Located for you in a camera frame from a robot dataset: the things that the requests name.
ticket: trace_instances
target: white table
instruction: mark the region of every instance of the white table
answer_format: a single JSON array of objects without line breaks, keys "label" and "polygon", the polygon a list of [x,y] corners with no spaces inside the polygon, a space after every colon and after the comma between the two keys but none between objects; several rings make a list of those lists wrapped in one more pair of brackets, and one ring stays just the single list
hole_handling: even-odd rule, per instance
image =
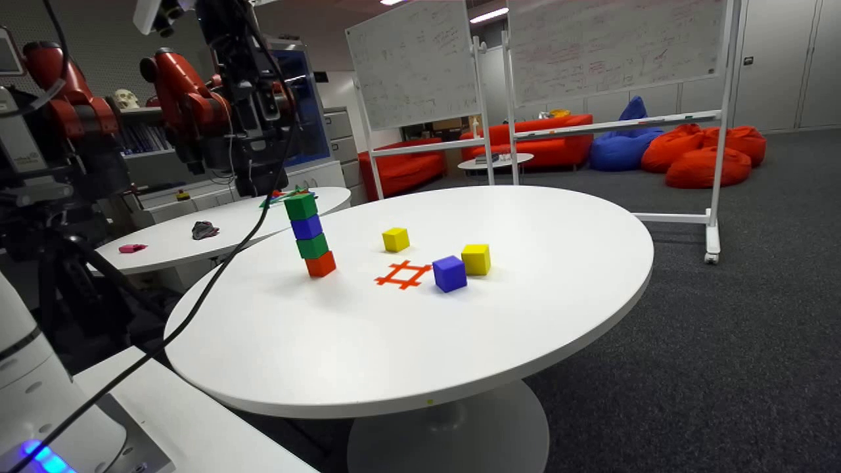
[{"label": "white table", "polygon": [[[520,162],[528,162],[528,161],[532,161],[530,153],[518,153],[518,166],[520,166]],[[514,161],[509,157],[509,153],[490,157],[490,168],[509,168],[509,166],[514,166]],[[478,157],[473,157],[473,161],[463,161],[456,168],[459,168],[459,172],[486,172],[488,166],[486,166],[486,157],[478,155]]]},{"label": "white table", "polygon": [[[139,349],[124,349],[99,365],[76,373],[76,383],[93,394],[114,373],[139,361]],[[227,473],[315,473],[284,446],[184,383],[150,361],[109,391],[114,403],[151,437],[176,470]]]},{"label": "white table", "polygon": [[[407,226],[413,248],[384,253],[389,226]],[[167,358],[239,410],[373,419],[350,438],[350,469],[365,473],[543,470],[547,419],[520,379],[610,332],[654,261],[628,211],[539,186],[407,194],[330,212],[323,228],[335,274],[309,281],[291,233],[276,233],[230,264]],[[463,291],[442,295],[431,274],[405,291],[375,283],[389,264],[431,264],[465,243],[488,243],[494,272]]]},{"label": "white table", "polygon": [[[350,189],[343,186],[312,186],[312,193],[318,194],[318,212],[330,212],[335,208],[347,208],[350,202]],[[230,205],[177,216],[172,220],[162,220],[162,223],[139,228],[133,233],[126,233],[120,239],[113,239],[97,248],[97,253],[126,277],[176,269],[187,264],[212,264],[212,258],[234,249],[246,237],[246,232],[258,223],[262,199],[266,198],[250,198],[250,199],[237,199]],[[195,243],[191,226],[197,220],[209,220],[218,228],[218,233],[209,239]],[[289,228],[289,218],[287,218],[284,202],[276,202],[267,211],[266,223],[251,243],[259,243],[284,228]],[[147,248],[139,253],[120,253],[124,244],[147,244]]]}]

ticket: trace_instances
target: red block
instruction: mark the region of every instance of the red block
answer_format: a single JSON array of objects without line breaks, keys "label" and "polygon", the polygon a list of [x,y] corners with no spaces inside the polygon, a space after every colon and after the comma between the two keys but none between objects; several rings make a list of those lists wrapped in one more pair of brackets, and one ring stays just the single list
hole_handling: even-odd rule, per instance
[{"label": "red block", "polygon": [[335,272],[334,253],[319,253],[318,258],[304,264],[308,264],[309,278],[323,278]]}]

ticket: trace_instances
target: purple block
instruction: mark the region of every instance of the purple block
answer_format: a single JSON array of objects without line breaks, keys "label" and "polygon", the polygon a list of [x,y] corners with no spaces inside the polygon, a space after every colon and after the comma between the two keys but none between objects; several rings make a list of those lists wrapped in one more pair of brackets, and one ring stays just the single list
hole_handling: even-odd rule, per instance
[{"label": "purple block", "polygon": [[465,264],[459,258],[443,258],[431,264],[431,272],[435,274],[435,286],[442,291],[455,291],[467,286]]},{"label": "purple block", "polygon": [[323,233],[319,218],[309,216],[309,218],[302,218],[302,220],[291,220],[291,232],[293,232],[297,243],[309,243],[309,239]]}]

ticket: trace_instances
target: green block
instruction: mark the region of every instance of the green block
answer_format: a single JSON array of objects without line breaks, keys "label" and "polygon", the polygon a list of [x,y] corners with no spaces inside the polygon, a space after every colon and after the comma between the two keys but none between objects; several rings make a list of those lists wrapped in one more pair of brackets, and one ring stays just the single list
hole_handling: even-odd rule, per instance
[{"label": "green block", "polygon": [[289,220],[304,220],[318,216],[315,194],[312,193],[293,193],[284,199]]},{"label": "green block", "polygon": [[327,253],[330,248],[326,244],[326,237],[319,233],[319,237],[315,237],[315,239],[308,239],[308,243],[297,243],[297,253],[300,253],[300,258],[304,258],[304,261],[312,261],[312,258],[318,258],[318,254],[323,254],[323,253]]}]

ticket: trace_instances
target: yellow block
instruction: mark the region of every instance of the yellow block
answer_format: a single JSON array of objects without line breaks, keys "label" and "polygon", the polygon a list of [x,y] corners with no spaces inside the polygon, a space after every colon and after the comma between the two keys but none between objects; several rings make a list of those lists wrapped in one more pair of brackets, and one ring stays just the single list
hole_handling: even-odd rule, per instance
[{"label": "yellow block", "polygon": [[490,248],[488,244],[467,244],[463,249],[463,264],[465,264],[467,277],[490,274]]},{"label": "yellow block", "polygon": [[410,232],[401,226],[390,226],[384,232],[386,253],[401,253],[410,248]]}]

